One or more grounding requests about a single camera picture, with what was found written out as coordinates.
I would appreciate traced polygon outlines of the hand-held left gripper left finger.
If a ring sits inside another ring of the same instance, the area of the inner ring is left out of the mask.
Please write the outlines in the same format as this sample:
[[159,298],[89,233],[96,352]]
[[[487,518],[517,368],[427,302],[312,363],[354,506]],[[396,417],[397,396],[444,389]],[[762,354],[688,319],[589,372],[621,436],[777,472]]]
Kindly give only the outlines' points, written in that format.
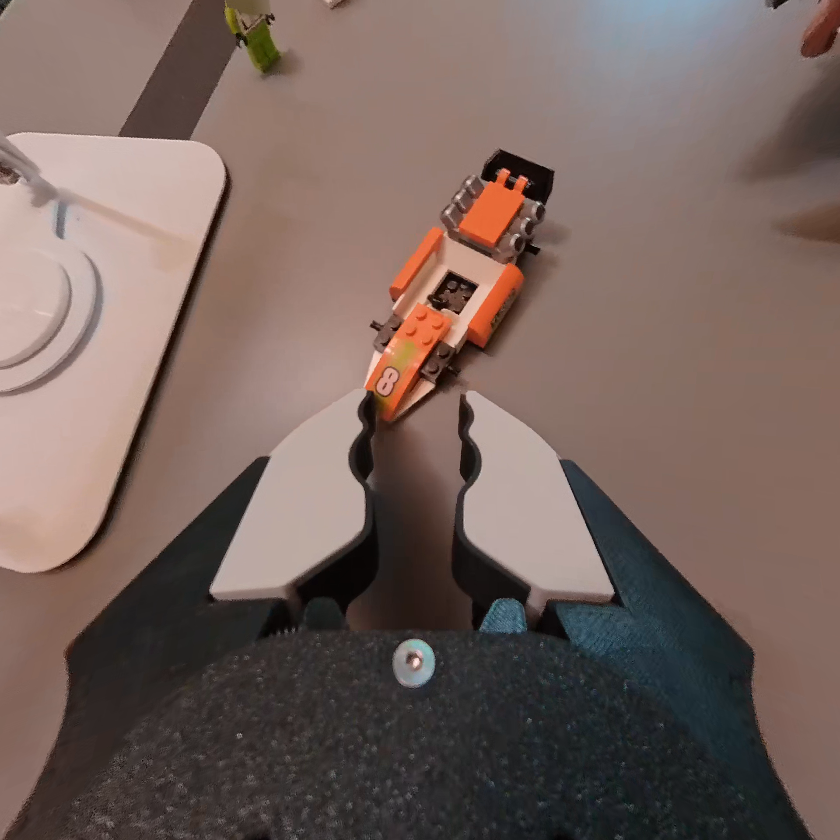
[[374,397],[351,391],[270,453],[211,583],[217,601],[351,604],[378,570]]

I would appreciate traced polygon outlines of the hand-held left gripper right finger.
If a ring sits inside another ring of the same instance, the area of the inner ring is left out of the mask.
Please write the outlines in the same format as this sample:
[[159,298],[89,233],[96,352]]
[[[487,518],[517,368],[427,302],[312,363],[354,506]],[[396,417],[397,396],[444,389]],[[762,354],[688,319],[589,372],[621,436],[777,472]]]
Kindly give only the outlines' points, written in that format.
[[454,578],[476,605],[605,604],[615,594],[560,457],[475,391],[460,397]]

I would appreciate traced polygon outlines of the orange lego plate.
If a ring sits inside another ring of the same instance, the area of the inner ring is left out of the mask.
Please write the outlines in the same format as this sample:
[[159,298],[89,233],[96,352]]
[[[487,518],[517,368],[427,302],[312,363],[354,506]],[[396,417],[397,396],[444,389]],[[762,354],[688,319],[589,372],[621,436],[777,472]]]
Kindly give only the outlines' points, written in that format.
[[458,226],[462,236],[485,249],[499,246],[525,202],[529,179],[520,175],[511,188],[507,180],[488,183]]

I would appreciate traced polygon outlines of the green minifigure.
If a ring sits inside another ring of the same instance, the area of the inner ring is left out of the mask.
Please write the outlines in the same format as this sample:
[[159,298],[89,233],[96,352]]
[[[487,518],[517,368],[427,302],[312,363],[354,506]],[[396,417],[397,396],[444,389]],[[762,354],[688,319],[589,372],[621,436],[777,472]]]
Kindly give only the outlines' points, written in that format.
[[253,66],[263,75],[281,60],[270,27],[275,21],[269,1],[225,1],[224,15],[237,46],[245,47]]

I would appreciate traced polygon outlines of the black lego frame piece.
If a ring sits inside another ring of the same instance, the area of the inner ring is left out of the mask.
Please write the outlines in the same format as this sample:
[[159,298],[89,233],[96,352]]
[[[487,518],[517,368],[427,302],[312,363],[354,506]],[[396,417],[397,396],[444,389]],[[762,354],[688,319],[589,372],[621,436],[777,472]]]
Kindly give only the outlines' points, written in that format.
[[484,163],[479,178],[483,182],[495,182],[499,173],[508,172],[505,184],[513,188],[523,178],[522,194],[526,199],[547,204],[553,191],[555,172],[553,169],[530,161],[507,150],[498,149]]

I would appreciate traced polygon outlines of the white book stand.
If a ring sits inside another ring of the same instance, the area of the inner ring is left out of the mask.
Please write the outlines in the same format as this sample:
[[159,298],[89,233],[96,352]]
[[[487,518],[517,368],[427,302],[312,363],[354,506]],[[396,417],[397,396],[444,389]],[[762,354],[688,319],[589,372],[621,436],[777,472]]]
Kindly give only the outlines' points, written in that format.
[[1,563],[52,571],[111,507],[227,171],[194,140],[2,137]]

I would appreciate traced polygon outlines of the orange printed lego piece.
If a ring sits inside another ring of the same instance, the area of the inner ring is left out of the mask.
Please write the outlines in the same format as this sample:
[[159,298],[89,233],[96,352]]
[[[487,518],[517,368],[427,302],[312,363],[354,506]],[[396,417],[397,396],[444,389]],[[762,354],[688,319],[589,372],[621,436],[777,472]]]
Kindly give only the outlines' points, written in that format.
[[419,395],[426,362],[444,342],[454,322],[441,311],[417,303],[392,333],[371,367],[364,388],[373,394],[381,420],[393,422]]

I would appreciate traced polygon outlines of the orange white lego car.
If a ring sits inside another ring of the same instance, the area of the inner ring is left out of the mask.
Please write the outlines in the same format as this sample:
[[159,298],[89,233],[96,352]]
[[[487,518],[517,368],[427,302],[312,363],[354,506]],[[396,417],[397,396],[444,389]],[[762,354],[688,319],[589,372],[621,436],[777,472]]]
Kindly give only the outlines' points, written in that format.
[[462,181],[441,211],[438,226],[427,231],[392,280],[387,320],[371,322],[374,351],[365,382],[392,333],[417,303],[441,311],[454,322],[422,369],[429,383],[421,383],[419,395],[396,420],[432,395],[447,375],[459,373],[455,362],[465,345],[486,348],[521,292],[523,257],[540,253],[534,236],[545,218],[547,204],[526,198],[496,248],[483,248],[459,233],[460,222],[488,183],[480,179],[480,173]]

